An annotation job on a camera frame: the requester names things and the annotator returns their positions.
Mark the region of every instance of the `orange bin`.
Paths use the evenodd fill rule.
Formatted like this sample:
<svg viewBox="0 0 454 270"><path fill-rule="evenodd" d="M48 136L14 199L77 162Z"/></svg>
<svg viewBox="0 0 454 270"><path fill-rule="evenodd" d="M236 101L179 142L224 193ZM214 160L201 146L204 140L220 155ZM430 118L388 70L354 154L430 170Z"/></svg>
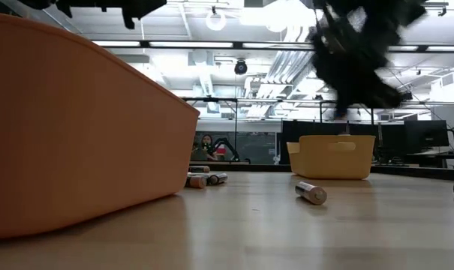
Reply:
<svg viewBox="0 0 454 270"><path fill-rule="evenodd" d="M287 142L292 172L309 179L365 179L375 136L301 136Z"/></svg>
<svg viewBox="0 0 454 270"><path fill-rule="evenodd" d="M180 191L198 115L92 42L0 14L0 238Z"/></svg>

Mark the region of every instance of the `table surface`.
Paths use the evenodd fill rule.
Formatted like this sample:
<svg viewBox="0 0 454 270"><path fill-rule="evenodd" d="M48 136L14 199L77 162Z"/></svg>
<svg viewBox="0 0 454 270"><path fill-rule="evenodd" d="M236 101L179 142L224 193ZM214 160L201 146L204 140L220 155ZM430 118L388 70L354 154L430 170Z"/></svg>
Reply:
<svg viewBox="0 0 454 270"><path fill-rule="evenodd" d="M371 175L310 181L229 172L228 183L56 232L0 241L0 269L454 269L453 183Z"/></svg>

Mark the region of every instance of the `fluorescent light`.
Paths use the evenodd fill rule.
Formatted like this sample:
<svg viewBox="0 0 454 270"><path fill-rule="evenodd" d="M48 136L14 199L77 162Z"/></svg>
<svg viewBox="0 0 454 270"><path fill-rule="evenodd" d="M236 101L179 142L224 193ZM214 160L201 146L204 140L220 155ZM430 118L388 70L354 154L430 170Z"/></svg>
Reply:
<svg viewBox="0 0 454 270"><path fill-rule="evenodd" d="M301 104L318 104L320 102L324 102L328 100L283 100L283 102L287 103L301 103Z"/></svg>
<svg viewBox="0 0 454 270"><path fill-rule="evenodd" d="M217 56L216 55L213 59L215 62L229 62L229 63L236 62L236 58L232 57L232 56Z"/></svg>
<svg viewBox="0 0 454 270"><path fill-rule="evenodd" d="M454 46L430 46L427 51L454 52Z"/></svg>
<svg viewBox="0 0 454 270"><path fill-rule="evenodd" d="M139 47L139 41L108 41L108 40L93 40L94 44L102 47Z"/></svg>
<svg viewBox="0 0 454 270"><path fill-rule="evenodd" d="M231 42L201 42L201 41L152 41L150 47L178 47L178 48L232 48Z"/></svg>
<svg viewBox="0 0 454 270"><path fill-rule="evenodd" d="M418 49L418 46L390 46L390 51L402 51L402 52L414 52Z"/></svg>
<svg viewBox="0 0 454 270"><path fill-rule="evenodd" d="M251 98L251 99L247 99L247 98L239 98L238 99L239 102L266 102L266 103L277 103L278 100L276 99L260 99L260 98Z"/></svg>
<svg viewBox="0 0 454 270"><path fill-rule="evenodd" d="M291 26L315 26L317 20L314 11L301 1L277 0L262 8L243 8L240 23L244 26L266 26L272 32L281 32Z"/></svg>
<svg viewBox="0 0 454 270"><path fill-rule="evenodd" d="M233 119L229 119L229 118L213 118L213 117L199 117L198 120L228 121L228 120L233 120Z"/></svg>
<svg viewBox="0 0 454 270"><path fill-rule="evenodd" d="M310 43L282 43L282 42L263 42L263 43L244 43L245 49L266 49L274 48L279 50L313 50L314 45Z"/></svg>

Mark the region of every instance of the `ceiling duct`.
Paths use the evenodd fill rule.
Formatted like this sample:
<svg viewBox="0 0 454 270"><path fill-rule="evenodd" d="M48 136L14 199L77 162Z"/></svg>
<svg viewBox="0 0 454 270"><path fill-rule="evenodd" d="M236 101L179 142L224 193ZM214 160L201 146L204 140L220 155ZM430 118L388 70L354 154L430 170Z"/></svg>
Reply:
<svg viewBox="0 0 454 270"><path fill-rule="evenodd" d="M214 57L212 52L207 52L204 49L196 49L195 51L188 53L188 65L197 67L200 84L202 86L203 94L206 97L215 96L211 75L213 64ZM220 105L215 102L208 102L207 111L209 113L219 113Z"/></svg>

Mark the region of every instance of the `black monitor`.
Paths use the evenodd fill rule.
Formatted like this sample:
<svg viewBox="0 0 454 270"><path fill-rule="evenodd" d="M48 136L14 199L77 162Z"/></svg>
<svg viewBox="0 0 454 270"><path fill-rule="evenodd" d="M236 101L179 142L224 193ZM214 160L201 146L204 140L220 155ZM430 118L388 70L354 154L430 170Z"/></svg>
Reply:
<svg viewBox="0 0 454 270"><path fill-rule="evenodd" d="M396 152L405 152L405 126L402 124L382 124L382 146L395 149Z"/></svg>
<svg viewBox="0 0 454 270"><path fill-rule="evenodd" d="M449 136L445 120L405 121L407 147L411 152L419 152L428 147L449 146Z"/></svg>

